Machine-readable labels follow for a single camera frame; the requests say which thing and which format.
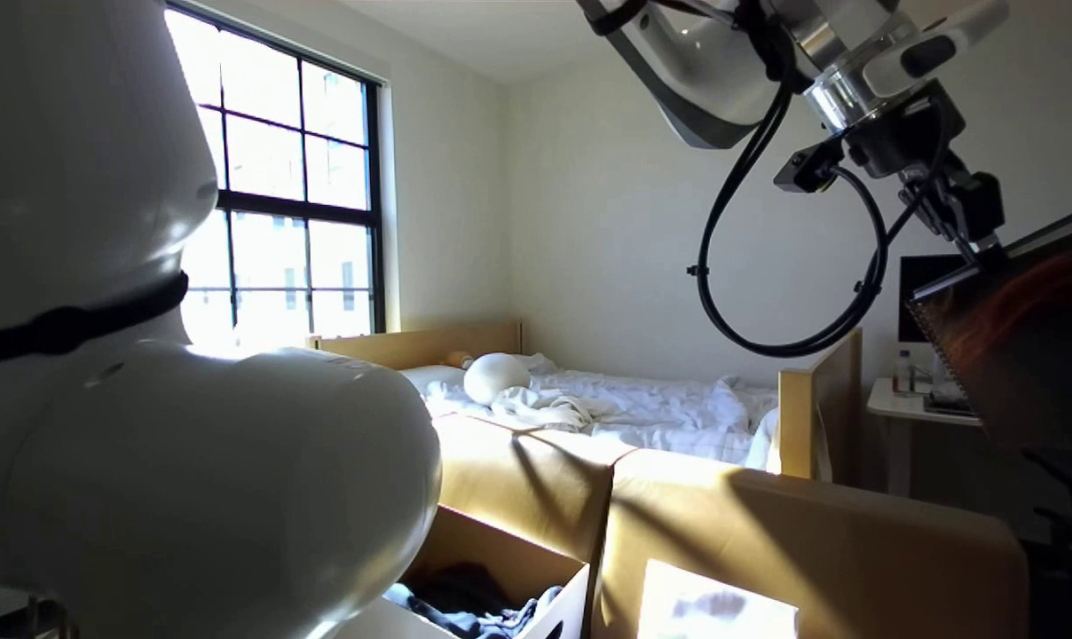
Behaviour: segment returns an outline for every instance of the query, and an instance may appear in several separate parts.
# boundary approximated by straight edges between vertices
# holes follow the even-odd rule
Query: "bed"
[[[561,369],[525,344],[523,322],[516,318],[369,335],[312,335],[312,346],[409,372],[435,420],[465,412],[467,420],[497,420],[516,428],[561,424],[797,480],[847,483],[854,476],[859,328],[814,364],[779,369],[777,384],[732,376],[634,378]],[[530,362],[533,376],[525,390],[497,395],[493,403],[452,397],[453,369],[501,352]]]

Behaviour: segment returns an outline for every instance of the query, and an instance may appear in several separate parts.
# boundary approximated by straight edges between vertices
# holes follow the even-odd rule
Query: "window pane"
[[[314,287],[374,287],[369,229],[312,221],[312,285]]]
[[[364,150],[309,138],[309,199],[369,209]]]
[[[299,61],[233,31],[221,41],[225,107],[299,128]]]
[[[309,302],[300,292],[242,292],[236,332],[245,344],[304,344]]]
[[[227,229],[225,211],[210,211],[203,228],[193,229],[181,251],[181,270],[193,287],[227,287]]]
[[[221,189],[227,189],[221,112],[215,111],[195,111],[195,112],[203,118],[203,128],[206,128],[206,143],[210,143],[210,154],[213,154],[213,165],[215,165],[215,179],[221,179]]]
[[[236,287],[304,287],[304,228],[293,216],[233,211]]]
[[[300,199],[300,150],[293,131],[227,118],[232,189]]]
[[[314,332],[351,335],[374,332],[369,292],[314,292]]]
[[[167,23],[195,104],[221,104],[221,31],[210,22],[167,9]]]
[[[193,344],[232,344],[232,298],[227,292],[187,292],[181,322]]]
[[[304,124],[364,144],[364,83],[318,63],[300,63]]]

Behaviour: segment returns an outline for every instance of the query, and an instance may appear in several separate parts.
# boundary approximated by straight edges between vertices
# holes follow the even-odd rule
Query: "ceiling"
[[[340,0],[501,83],[558,72],[604,46],[574,0]]]

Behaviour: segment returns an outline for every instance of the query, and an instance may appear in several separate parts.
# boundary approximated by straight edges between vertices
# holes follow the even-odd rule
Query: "window frame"
[[[247,28],[233,16],[225,16],[210,5],[199,5],[199,3],[184,3],[184,0],[167,0],[167,9],[178,9],[178,15],[187,15],[195,22],[210,22],[215,31],[232,31],[232,35],[242,35],[242,40],[252,40],[260,46],[268,46],[285,57],[293,61],[293,74],[299,74],[299,124],[286,124],[286,121],[273,121],[273,118],[260,118],[260,112],[245,112],[245,111],[232,111],[227,107],[227,95],[225,95],[225,76],[221,76],[221,95],[215,104],[195,104],[195,111],[210,111],[221,118],[221,144],[225,144],[225,154],[215,159],[215,205],[210,209],[210,216],[225,216],[225,241],[227,241],[227,287],[215,287],[215,285],[206,285],[206,287],[187,287],[187,292],[215,292],[215,293],[227,293],[227,318],[232,318],[232,328],[236,328],[242,322],[242,292],[256,293],[256,292],[293,292],[293,293],[304,293],[304,322],[309,322],[309,335],[314,332],[314,293],[322,292],[346,292],[346,293],[363,293],[364,287],[318,287],[314,278],[312,278],[312,221],[318,223],[343,223],[343,228],[363,228],[369,235],[369,332],[388,332],[388,203],[384,203],[384,138],[378,138],[378,91],[384,91],[384,80],[354,72],[354,67],[343,67],[340,61],[329,61],[314,49],[304,49],[304,46],[293,46],[293,41],[285,41],[268,31],[260,31],[260,28]],[[363,111],[364,111],[364,143],[351,143],[351,138],[336,138],[336,134],[327,134],[327,131],[312,131],[304,124],[304,63],[314,63],[314,67],[327,67],[335,74],[343,74],[351,80],[363,83]],[[232,189],[232,118],[236,121],[247,121],[247,124],[265,124],[273,131],[286,131],[299,138],[300,144],[300,195],[299,199],[280,199],[280,195],[260,195],[260,190],[233,190]],[[357,205],[327,205],[327,203],[309,203],[309,138],[322,138],[322,143],[335,143],[335,144],[351,144],[351,150],[363,150],[364,153],[364,189],[369,189],[369,209],[357,209]],[[265,216],[291,216],[291,221],[300,221],[300,229],[304,229],[304,285],[299,287],[242,287],[236,285],[236,236],[233,236],[233,216],[236,211],[265,211]]]

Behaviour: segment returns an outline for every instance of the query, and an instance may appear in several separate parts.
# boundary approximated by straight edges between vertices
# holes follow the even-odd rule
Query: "wooden bed frame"
[[[859,421],[859,328],[833,344],[816,364],[777,372],[779,476],[847,483],[854,476]],[[467,322],[443,328],[312,335],[312,346],[391,364],[435,364],[481,352],[530,352],[523,322]]]

